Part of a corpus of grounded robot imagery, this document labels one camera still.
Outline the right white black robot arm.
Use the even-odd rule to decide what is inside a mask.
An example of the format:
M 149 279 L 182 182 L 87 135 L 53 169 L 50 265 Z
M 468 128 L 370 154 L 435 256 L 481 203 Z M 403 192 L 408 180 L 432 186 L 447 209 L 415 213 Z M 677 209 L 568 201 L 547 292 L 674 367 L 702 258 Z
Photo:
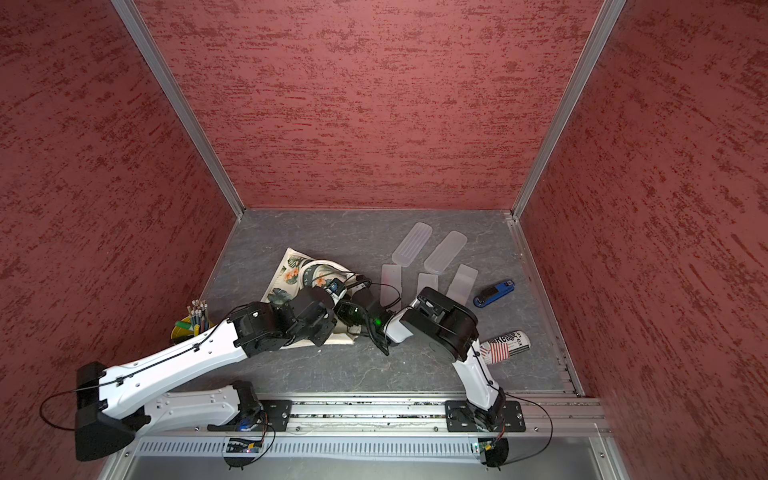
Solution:
M 481 357 L 478 320 L 464 305 L 431 287 L 423 288 L 410 304 L 393 313 L 364 286 L 335 308 L 348 327 L 358 326 L 384 355 L 390 348 L 416 339 L 442 361 L 451 364 L 466 393 L 469 416 L 481 431 L 503 429 L 506 402 Z

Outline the cream canvas tote bag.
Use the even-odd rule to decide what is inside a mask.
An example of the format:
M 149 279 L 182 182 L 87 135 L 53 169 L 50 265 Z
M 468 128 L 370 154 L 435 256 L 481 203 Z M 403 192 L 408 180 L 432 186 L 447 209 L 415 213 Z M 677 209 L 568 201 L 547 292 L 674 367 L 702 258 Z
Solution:
M 310 287 L 321 287 L 324 289 L 324 285 L 333 278 L 339 278 L 345 282 L 346 294 L 349 292 L 348 288 L 354 276 L 354 272 L 350 273 L 338 263 L 330 260 L 315 260 L 301 252 L 288 248 L 261 301 L 270 303 L 274 309 L 277 309 L 279 306 L 295 298 L 300 290 Z M 343 297 L 332 296 L 335 305 Z M 348 334 L 342 332 L 339 326 L 340 321 L 335 313 L 334 319 L 336 320 L 336 325 L 330 337 L 322 346 L 327 344 L 351 345 L 353 340 Z M 270 351 L 277 351 L 310 346 L 315 345 L 308 340 L 299 341 L 288 346 L 286 344 L 278 346 L 276 341 L 267 341 L 266 339 L 259 342 L 261 351 L 267 351 L 267 347 L 270 347 Z

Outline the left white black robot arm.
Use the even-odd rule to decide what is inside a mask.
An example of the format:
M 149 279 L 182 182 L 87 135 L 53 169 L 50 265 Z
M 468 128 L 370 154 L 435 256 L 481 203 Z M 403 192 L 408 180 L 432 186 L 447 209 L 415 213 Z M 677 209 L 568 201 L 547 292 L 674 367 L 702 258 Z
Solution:
M 213 431 L 266 432 L 268 415 L 251 383 L 197 393 L 174 388 L 218 368 L 297 341 L 321 346 L 345 296 L 338 281 L 307 287 L 287 303 L 235 307 L 208 332 L 124 365 L 92 362 L 77 372 L 75 455 L 107 457 L 151 431 L 204 426 Z

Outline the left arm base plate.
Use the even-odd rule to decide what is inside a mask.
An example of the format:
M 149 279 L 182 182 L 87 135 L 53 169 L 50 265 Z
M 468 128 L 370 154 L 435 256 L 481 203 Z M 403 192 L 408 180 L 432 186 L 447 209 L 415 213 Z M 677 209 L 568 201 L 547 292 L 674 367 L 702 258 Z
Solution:
M 233 419 L 223 425 L 209 424 L 207 430 L 266 433 L 269 429 L 273 429 L 276 432 L 285 432 L 292 406 L 293 402 L 290 400 L 261 401 L 259 406 L 242 407 Z

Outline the frosted translucent pencil case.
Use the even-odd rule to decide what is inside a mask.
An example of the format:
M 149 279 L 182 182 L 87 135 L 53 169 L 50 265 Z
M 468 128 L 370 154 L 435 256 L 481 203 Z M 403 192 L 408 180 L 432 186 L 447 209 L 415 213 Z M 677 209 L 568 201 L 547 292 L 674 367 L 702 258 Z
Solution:
M 424 262 L 429 274 L 441 275 L 467 243 L 467 237 L 458 231 L 450 231 Z

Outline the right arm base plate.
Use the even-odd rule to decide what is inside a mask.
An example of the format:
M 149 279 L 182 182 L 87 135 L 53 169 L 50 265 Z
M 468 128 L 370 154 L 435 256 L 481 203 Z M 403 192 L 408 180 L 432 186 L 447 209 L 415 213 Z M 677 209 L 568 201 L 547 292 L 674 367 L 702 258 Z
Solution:
M 520 403 L 507 401 L 482 410 L 468 401 L 446 401 L 445 417 L 449 432 L 521 433 L 526 424 Z

